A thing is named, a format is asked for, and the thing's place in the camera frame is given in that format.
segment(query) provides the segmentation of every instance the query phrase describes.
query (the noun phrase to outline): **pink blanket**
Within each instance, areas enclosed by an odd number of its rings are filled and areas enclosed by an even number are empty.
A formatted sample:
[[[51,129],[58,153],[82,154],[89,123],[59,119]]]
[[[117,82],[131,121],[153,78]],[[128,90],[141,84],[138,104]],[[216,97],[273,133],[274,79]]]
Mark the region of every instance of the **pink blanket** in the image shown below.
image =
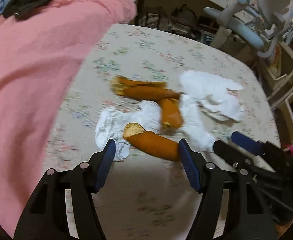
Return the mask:
[[[46,141],[66,89],[131,0],[53,0],[26,21],[0,18],[0,224],[13,236],[39,182]]]

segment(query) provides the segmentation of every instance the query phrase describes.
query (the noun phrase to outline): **pink object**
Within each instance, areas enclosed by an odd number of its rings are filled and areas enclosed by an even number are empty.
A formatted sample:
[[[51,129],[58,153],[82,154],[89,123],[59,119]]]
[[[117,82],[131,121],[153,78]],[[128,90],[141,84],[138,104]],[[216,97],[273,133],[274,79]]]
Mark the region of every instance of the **pink object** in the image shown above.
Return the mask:
[[[53,0],[26,21],[0,17],[0,224],[10,236],[82,60],[113,23],[135,13],[131,0]]]

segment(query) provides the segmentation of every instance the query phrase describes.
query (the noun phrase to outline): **floral pattern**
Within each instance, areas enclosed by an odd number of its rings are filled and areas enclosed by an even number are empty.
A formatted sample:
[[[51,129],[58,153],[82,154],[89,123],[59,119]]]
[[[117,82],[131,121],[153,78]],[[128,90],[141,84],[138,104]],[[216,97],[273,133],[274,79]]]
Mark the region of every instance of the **floral pattern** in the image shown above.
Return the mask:
[[[165,81],[168,88],[180,91],[178,77],[187,69],[218,74],[244,88],[241,95],[236,95],[244,100],[242,122],[216,122],[201,114],[206,130],[216,139],[228,140],[238,130],[255,140],[279,145],[264,92],[243,63],[181,36],[116,24],[87,56],[60,106],[48,140],[43,172],[48,168],[72,169],[100,151],[94,136],[104,108],[113,106],[123,112],[139,109],[137,101],[113,94],[110,80],[115,75]],[[166,136],[178,141],[185,135],[177,132]],[[191,228],[201,197],[190,187],[181,163],[158,159],[131,147],[127,159],[112,165],[105,186],[93,195],[93,200],[107,239],[180,240]],[[70,192],[66,193],[66,206],[70,233],[76,237]],[[227,192],[222,206],[226,207],[222,210],[227,210]],[[225,216],[221,212],[216,236],[223,232]]]

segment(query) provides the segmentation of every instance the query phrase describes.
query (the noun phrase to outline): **white tissue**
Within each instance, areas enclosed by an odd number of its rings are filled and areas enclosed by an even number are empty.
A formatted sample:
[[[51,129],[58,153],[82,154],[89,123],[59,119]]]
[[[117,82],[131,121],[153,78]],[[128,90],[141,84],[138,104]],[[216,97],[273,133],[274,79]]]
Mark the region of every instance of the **white tissue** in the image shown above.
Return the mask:
[[[101,112],[95,129],[95,143],[103,150],[107,141],[113,139],[116,145],[115,161],[123,161],[129,155],[130,144],[123,139],[123,130],[128,123],[137,122],[147,131],[160,133],[160,106],[153,101],[142,101],[138,105],[141,111],[133,113],[123,113],[114,107],[106,108]]]
[[[180,130],[190,137],[192,146],[199,151],[212,151],[215,138],[205,130],[196,101],[188,95],[181,95],[179,109],[183,118]]]
[[[229,91],[242,91],[240,84],[218,75],[188,70],[180,75],[183,92],[194,98],[207,109],[211,117],[225,121],[231,118],[240,122],[244,115],[244,107],[239,99],[230,95]]]

